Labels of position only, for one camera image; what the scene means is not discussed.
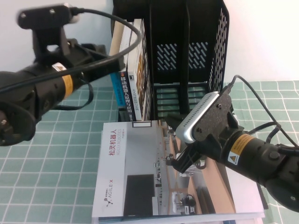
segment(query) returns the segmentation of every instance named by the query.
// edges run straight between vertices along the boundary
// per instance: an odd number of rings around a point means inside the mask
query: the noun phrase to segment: black desk organizer
[[[115,15],[128,21],[144,19],[152,120],[163,119],[167,112],[187,114],[205,93],[222,90],[229,26],[223,0],[113,2]],[[165,92],[175,97],[163,97]]]

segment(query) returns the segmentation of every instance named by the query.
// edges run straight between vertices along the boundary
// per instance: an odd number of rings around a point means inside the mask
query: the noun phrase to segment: warning sticker
[[[66,68],[61,63],[59,63],[59,62],[55,63],[54,65],[52,65],[52,67],[56,71],[64,71],[64,70],[66,70]],[[65,85],[65,95],[64,95],[64,99],[65,99],[69,95],[71,95],[72,92],[73,92],[73,79],[71,78],[70,75],[62,76],[62,79],[63,79],[64,85]]]
[[[235,141],[232,148],[230,149],[230,152],[228,154],[228,161],[235,164],[235,165],[237,165],[243,149],[248,144],[248,142],[252,139],[254,139],[254,137],[252,137],[248,134],[241,135]]]

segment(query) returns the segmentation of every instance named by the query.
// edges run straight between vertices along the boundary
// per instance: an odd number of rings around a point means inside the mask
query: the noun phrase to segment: robotic arm
[[[243,176],[263,185],[280,204],[299,212],[299,148],[276,122],[262,100],[257,96],[273,122],[246,132],[231,113],[229,92],[236,78],[222,92],[205,95],[185,117],[169,115],[166,122],[187,148],[171,165],[185,172],[201,155],[205,155]],[[251,135],[266,127],[276,125],[266,141]],[[273,145],[271,138],[282,131],[295,145]]]
[[[78,44],[75,39],[66,39],[63,26],[74,22],[80,13],[116,20],[132,29],[137,40],[124,51],[107,56],[103,46]],[[36,124],[49,110],[76,110],[89,104],[93,100],[90,82],[123,69],[123,56],[141,41],[138,30],[126,21],[96,10],[69,5],[23,10],[17,21],[21,28],[32,30],[36,59],[33,65],[19,72],[0,72],[0,146],[31,140]],[[50,45],[58,48],[49,51],[47,47]],[[208,156],[265,186],[279,203],[299,212],[299,147],[275,121],[256,93],[273,122],[250,132],[238,125],[231,113],[232,103],[228,95],[237,77],[222,92],[204,96],[186,117],[170,115],[166,119],[177,136],[188,144],[185,151],[177,159],[172,158],[170,163],[184,173],[202,155]],[[84,105],[59,105],[84,84],[90,90]],[[272,125],[276,127],[266,142],[251,136]],[[270,143],[279,130],[294,147]]]

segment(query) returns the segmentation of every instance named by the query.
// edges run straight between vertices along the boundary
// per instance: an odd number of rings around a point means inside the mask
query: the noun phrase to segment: white wall
[[[224,0],[229,11],[225,81],[299,80],[299,1]]]
[[[34,60],[32,35],[30,30],[21,29],[16,23],[20,9],[63,3],[63,0],[0,0],[0,71],[18,71]],[[112,0],[67,0],[75,7],[84,7],[112,12]],[[109,53],[111,43],[110,19],[92,15],[80,15],[76,24],[65,26],[68,38],[76,38],[80,43],[105,44]],[[97,82],[102,86],[112,86],[110,77]]]

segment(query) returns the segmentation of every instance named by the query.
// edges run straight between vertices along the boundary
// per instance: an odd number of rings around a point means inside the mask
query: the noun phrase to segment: table surface
[[[251,83],[287,133],[299,138],[299,81]],[[231,97],[246,130],[270,121],[251,91],[236,83]],[[82,105],[88,89],[73,93],[65,105]],[[0,150],[0,223],[91,223],[101,131],[116,121],[113,89],[95,88],[95,100],[75,112],[51,111],[30,142]],[[257,134],[266,139],[271,129]],[[273,143],[289,144],[280,133]],[[297,223],[299,214],[278,204],[263,188],[269,210],[265,224]]]

